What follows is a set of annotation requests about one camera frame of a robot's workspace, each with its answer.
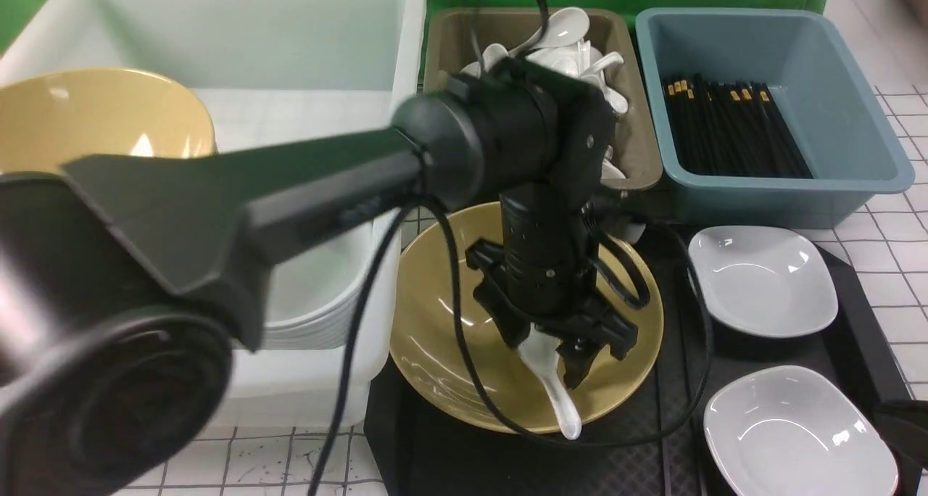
yellow bowl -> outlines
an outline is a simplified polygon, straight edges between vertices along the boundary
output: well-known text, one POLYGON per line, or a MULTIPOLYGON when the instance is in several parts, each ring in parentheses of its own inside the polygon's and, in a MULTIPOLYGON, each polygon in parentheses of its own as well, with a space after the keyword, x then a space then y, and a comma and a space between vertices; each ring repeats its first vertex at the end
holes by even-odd
MULTIPOLYGON (((502 241, 500 203, 481 204, 457 212, 449 219, 461 262, 464 333, 474 364, 490 397, 503 414, 536 433, 559 430, 544 388, 519 356, 503 343, 496 324, 473 298, 483 275, 467 269, 463 251, 478 238, 502 241)), ((627 400, 643 383, 656 361, 663 338, 663 306, 654 275, 626 242, 617 241, 631 255, 652 292, 650 304, 640 311, 627 307, 600 277, 597 285, 616 308, 639 327, 637 344, 625 360, 600 352, 589 376, 570 391, 584 423, 603 416, 627 400)), ((602 249, 600 258, 629 288, 629 274, 602 249)), ((455 341, 451 315, 451 272, 440 226, 433 225, 408 246, 400 258, 397 313, 390 339, 390 354, 398 369, 425 400, 445 413, 473 426, 510 432, 484 407, 471 384, 455 341)), ((560 364, 563 375, 563 364, 560 364)))
POLYGON ((63 162, 94 153, 211 155, 212 119, 181 84, 121 67, 50 73, 0 88, 0 173, 58 173, 63 162))

blue plastic bin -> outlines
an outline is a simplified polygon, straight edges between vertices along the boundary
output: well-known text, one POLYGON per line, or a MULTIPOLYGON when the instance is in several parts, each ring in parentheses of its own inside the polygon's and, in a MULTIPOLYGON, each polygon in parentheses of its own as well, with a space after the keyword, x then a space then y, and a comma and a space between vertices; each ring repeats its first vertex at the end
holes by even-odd
POLYGON ((831 21, 811 12, 652 8, 637 17, 641 67, 677 219, 831 228, 914 170, 831 21), (767 83, 813 179, 695 175, 680 166, 662 77, 767 83))

black cable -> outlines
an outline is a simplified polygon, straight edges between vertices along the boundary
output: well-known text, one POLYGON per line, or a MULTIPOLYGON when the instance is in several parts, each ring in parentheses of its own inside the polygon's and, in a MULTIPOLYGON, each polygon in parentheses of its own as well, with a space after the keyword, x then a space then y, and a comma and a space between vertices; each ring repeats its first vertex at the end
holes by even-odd
POLYGON ((448 247, 448 257, 450 258, 451 265, 452 314, 454 315, 455 338, 457 339, 457 347, 460 350, 461 357, 464 360, 464 367, 467 368, 468 376, 471 378, 471 383, 473 383, 473 386, 477 391, 477 395, 481 398, 481 401, 483 401, 484 406, 486 406, 487 410, 490 410, 490 413, 493 413, 493 416, 496 416, 497 420, 500 420, 500 423, 503 423, 504 426, 510 428, 510 430, 513 430, 516 434, 520 434, 520 436, 526 437, 534 443, 562 447, 563 449, 603 449, 604 447, 633 447, 664 439, 664 437, 670 436, 670 434, 676 432, 677 429, 683 427, 689 418, 693 416, 693 413, 695 413, 696 409, 699 407, 700 401, 702 401, 703 395, 705 394, 706 384, 708 384, 709 380, 709 371, 712 367, 712 318, 709 317, 709 312, 706 309, 703 288, 699 284, 698 279, 696 279, 696 267, 693 265, 692 259, 689 258, 689 251, 687 251, 687 246, 685 242, 683 242, 683 239, 680 238, 679 235, 677 235, 676 232, 670 228, 670 226, 664 225, 663 223, 659 223, 657 221, 652 221, 652 226, 658 226, 661 231, 667 235, 670 235, 670 237, 676 242, 676 245, 681 253, 684 255, 687 271, 689 271, 689 274, 693 278, 692 284, 694 292, 696 293, 696 299, 699 304, 700 314, 703 316, 706 361, 705 367, 703 367, 703 372, 700 374, 699 383, 697 384, 696 390, 693 393, 693 398, 689 401, 686 410, 683 410, 682 413, 676 417, 676 420, 673 420, 673 423, 663 427, 663 429, 658 430, 656 433, 646 434, 646 436, 636 437, 636 439, 623 439, 601 443, 567 441, 564 439, 553 439, 552 437, 545 437, 542 436, 542 434, 533 433, 528 429, 520 426, 520 424, 513 422, 513 420, 510 420, 510 418, 502 413, 500 408, 497 407, 497 404, 494 403, 494 401, 491 400, 489 394, 486 393, 484 384, 480 380, 480 375, 477 374, 477 367, 474 366, 473 357, 471 357, 471 351, 468 349, 467 340, 464 338, 464 326, 461 322, 460 263, 458 262, 457 242, 455 242, 455 236, 454 231, 451 228, 451 222, 448 222, 448 218, 444 215, 444 212, 438 205, 438 202, 435 202, 433 199, 424 199, 422 204, 426 209, 428 209, 428 211, 432 212, 432 215, 435 215, 435 220, 438 222, 438 225, 441 226, 442 232, 444 233, 444 241, 448 247))
POLYGON ((322 473, 326 468, 328 457, 331 456, 332 447, 335 446, 335 438, 338 436, 339 427, 341 427, 345 404, 348 400, 348 387, 351 381, 351 367, 352 360, 354 360, 355 357, 357 335, 361 328, 361 320, 364 318, 364 310, 368 306, 370 292, 374 288, 374 281, 377 278, 377 273, 381 270, 381 265, 384 264, 384 258, 390 250, 392 242, 394 242, 394 236, 400 231, 400 226, 403 226, 403 220, 417 205, 417 202, 409 202, 400 210, 394 220, 390 222, 390 226, 387 228, 384 238, 381 240, 380 245, 377 246, 377 252, 375 252, 374 259, 371 261, 368 275, 364 277, 364 282, 361 284, 361 292, 359 292, 357 296, 355 311, 352 314, 351 323, 348 325, 348 337, 345 340, 345 354, 341 361, 339 390, 335 400, 335 410, 332 413, 332 423, 328 427, 325 443, 322 444, 319 458, 315 462, 315 470, 312 471, 312 480, 309 482, 309 489, 306 492, 307 496, 315 496, 315 493, 319 490, 319 485, 322 483, 322 473))
MULTIPOLYGON (((531 51, 531 48, 536 46, 547 33, 548 18, 550 18, 550 11, 547 9, 547 0, 534 1, 538 6, 538 12, 541 14, 541 33, 521 50, 519 57, 526 56, 531 51)), ((477 56, 481 77, 486 75, 486 64, 484 63, 484 51, 480 48, 480 38, 477 36, 477 18, 480 16, 480 9, 483 8, 483 6, 484 0, 477 0, 477 4, 474 4, 473 14, 471 15, 471 48, 473 48, 473 53, 477 56)))

chopsticks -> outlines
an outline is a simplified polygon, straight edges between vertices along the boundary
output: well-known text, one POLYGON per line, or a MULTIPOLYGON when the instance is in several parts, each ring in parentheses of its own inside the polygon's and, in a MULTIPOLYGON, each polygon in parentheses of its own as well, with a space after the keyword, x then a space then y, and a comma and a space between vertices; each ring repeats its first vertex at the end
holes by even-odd
POLYGON ((765 83, 663 81, 680 165, 699 175, 813 178, 765 83))

beige plastic tray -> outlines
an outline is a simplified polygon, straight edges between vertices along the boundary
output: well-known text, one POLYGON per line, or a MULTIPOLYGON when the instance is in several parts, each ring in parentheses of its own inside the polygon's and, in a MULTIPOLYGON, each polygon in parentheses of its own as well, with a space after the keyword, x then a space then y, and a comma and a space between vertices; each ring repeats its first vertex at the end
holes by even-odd
MULTIPOLYGON (((586 11, 590 21, 587 40, 603 54, 619 52, 626 60, 623 66, 606 70, 606 82, 629 100, 629 113, 617 123, 612 143, 613 165, 627 178, 606 179, 603 184, 627 191, 652 188, 660 180, 663 165, 629 26, 622 17, 607 10, 586 11)), ((470 44, 472 19, 471 8, 445 10, 431 18, 425 54, 426 92, 443 89, 448 75, 460 72, 476 60, 470 44)), ((478 16, 477 33, 481 46, 501 43, 513 48, 538 30, 539 24, 537 10, 486 8, 478 16)))

